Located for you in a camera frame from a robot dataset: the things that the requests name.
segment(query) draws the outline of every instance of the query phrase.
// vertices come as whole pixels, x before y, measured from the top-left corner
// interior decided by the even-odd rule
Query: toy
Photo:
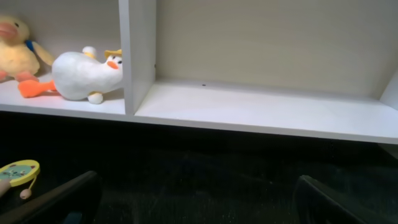
[[[28,38],[29,28],[25,23],[13,17],[0,16],[0,81],[7,76],[19,82],[38,81],[34,75],[40,64],[35,53],[47,65],[52,65],[53,57]]]
[[[11,187],[20,186],[33,180],[28,189],[21,192],[22,199],[28,199],[32,195],[31,188],[37,175],[40,173],[40,165],[33,160],[13,162],[0,169],[0,197]]]
[[[52,65],[53,80],[39,83],[33,80],[21,82],[18,89],[25,98],[35,97],[47,90],[57,90],[69,100],[87,98],[92,104],[103,101],[103,93],[121,87],[123,79],[122,50],[105,51],[106,62],[95,59],[96,50],[85,47],[83,54],[66,52]]]

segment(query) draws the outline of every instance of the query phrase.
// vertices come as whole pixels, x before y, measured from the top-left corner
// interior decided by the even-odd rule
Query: plush toy's wing
[[[27,41],[26,45],[29,49],[33,51],[46,63],[47,65],[52,65],[54,63],[54,57],[48,53],[42,46],[33,41]]]

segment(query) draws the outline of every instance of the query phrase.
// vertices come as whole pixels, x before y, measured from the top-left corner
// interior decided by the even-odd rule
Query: blue strap
[[[29,48],[29,50],[31,50],[32,52],[35,52],[35,49],[33,48],[33,42],[31,40],[25,41],[25,44],[26,44],[27,48]]]

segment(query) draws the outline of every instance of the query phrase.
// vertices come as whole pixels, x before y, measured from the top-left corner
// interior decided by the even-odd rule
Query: duck's orange beak
[[[17,34],[18,30],[13,25],[7,22],[0,23],[0,37],[11,39],[14,38]]]
[[[112,62],[112,61],[108,61],[107,62],[108,66],[113,68],[113,69],[119,69],[119,66],[116,65],[116,63]]]

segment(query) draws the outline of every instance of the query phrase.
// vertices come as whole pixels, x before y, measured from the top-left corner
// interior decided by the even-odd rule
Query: yellow hat
[[[110,55],[122,57],[122,49],[120,49],[120,50],[105,50],[105,58],[108,58]]]

